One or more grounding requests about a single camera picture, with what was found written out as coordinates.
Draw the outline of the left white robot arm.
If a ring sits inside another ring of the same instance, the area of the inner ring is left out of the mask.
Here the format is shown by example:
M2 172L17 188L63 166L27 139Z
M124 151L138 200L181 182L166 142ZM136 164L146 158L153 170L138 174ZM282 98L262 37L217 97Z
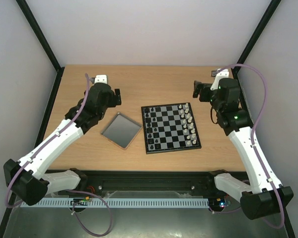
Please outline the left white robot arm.
M107 83L88 85L83 99L70 108L59 126L35 149L18 161L9 159L3 166L5 182L21 202L32 206L47 194L62 190L82 190L87 176L78 169L48 174L49 166L72 143L103 119L108 108L122 103L119 89Z

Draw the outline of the black and silver chessboard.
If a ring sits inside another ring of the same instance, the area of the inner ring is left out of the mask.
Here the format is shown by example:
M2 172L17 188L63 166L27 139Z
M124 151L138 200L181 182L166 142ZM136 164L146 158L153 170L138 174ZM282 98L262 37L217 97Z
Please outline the black and silver chessboard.
M190 123L188 123L188 119L186 118L185 113L185 104L189 104L189 114L191 114L191 119L194 124L192 129L195 129L195 133L191 134L191 130L189 128ZM186 119L186 124L183 124L183 120L181 118L179 105L182 105L182 109L184 111L184 115ZM163 153L163 152L173 152L173 151L183 151L190 149L201 149L202 144L200 142L196 122L194 119L193 111L191 104L189 102L185 103L176 103L176 104L166 104L166 105L155 105L155 106L144 106L141 107L142 120L143 120L143 128L144 128L144 140L145 140L145 149L147 154L154 153ZM150 122L152 128L152 138L154 140L154 144L148 144L148 135L147 133L147 123ZM157 132L154 132L154 127L152 123L157 123ZM158 133L159 138L154 138L153 134ZM160 144L161 148L159 150L155 149L155 144Z

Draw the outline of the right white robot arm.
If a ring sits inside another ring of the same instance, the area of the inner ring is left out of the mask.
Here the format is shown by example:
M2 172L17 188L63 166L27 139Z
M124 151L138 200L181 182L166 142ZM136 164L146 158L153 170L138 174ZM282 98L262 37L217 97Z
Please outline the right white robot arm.
M212 172L207 190L212 194L224 191L240 203L247 218L254 220L279 213L292 200L290 186L283 186L269 166L252 132L246 110L239 104L240 86L236 79L222 78L218 82L194 82L193 98L209 102L216 111L218 125L224 130L241 157L249 184L219 170Z

